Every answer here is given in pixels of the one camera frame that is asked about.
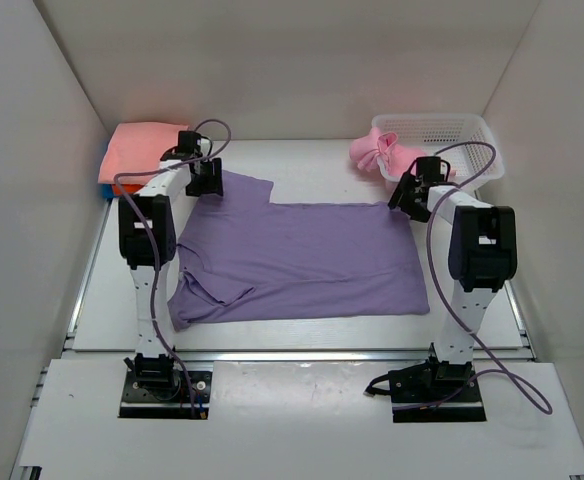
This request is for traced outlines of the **purple t shirt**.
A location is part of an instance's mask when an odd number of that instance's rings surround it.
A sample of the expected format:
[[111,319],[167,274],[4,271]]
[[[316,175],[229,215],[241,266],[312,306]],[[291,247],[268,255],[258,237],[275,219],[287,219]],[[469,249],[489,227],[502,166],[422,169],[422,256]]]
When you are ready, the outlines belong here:
[[425,315],[430,306],[408,217],[384,203],[270,200],[273,183],[226,172],[177,242],[168,302],[196,323]]

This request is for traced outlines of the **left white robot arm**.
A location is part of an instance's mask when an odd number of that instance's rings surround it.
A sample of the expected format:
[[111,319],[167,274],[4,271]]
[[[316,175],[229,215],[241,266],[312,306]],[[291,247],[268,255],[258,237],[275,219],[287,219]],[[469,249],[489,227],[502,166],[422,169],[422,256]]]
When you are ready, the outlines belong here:
[[199,128],[181,130],[173,146],[159,149],[157,168],[114,177],[119,188],[136,177],[147,179],[138,191],[123,191],[118,203],[119,251],[134,285],[138,334],[135,356],[126,365],[133,382],[162,402],[190,402],[193,393],[168,311],[168,273],[177,244],[172,205],[181,194],[223,194],[219,152]]

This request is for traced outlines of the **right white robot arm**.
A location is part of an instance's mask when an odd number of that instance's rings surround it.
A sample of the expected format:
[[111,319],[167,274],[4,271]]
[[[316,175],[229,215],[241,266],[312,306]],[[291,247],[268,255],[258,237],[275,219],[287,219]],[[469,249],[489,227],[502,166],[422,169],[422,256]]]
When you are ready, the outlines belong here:
[[[448,181],[450,164],[438,156],[419,157],[403,173],[388,207],[426,225],[426,255],[431,278],[447,316],[431,345],[421,391],[443,400],[470,380],[475,336],[485,312],[517,270],[515,212],[477,200]],[[432,253],[436,219],[451,227],[447,268],[454,281],[447,300]]]

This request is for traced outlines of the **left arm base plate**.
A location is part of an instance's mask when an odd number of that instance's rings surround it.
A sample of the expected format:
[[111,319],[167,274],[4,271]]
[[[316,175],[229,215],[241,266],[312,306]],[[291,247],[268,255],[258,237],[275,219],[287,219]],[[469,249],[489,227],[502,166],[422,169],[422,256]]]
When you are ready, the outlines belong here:
[[213,386],[213,372],[190,371],[194,391],[190,398],[186,382],[176,373],[176,385],[144,387],[128,371],[122,389],[118,417],[124,419],[207,420]]

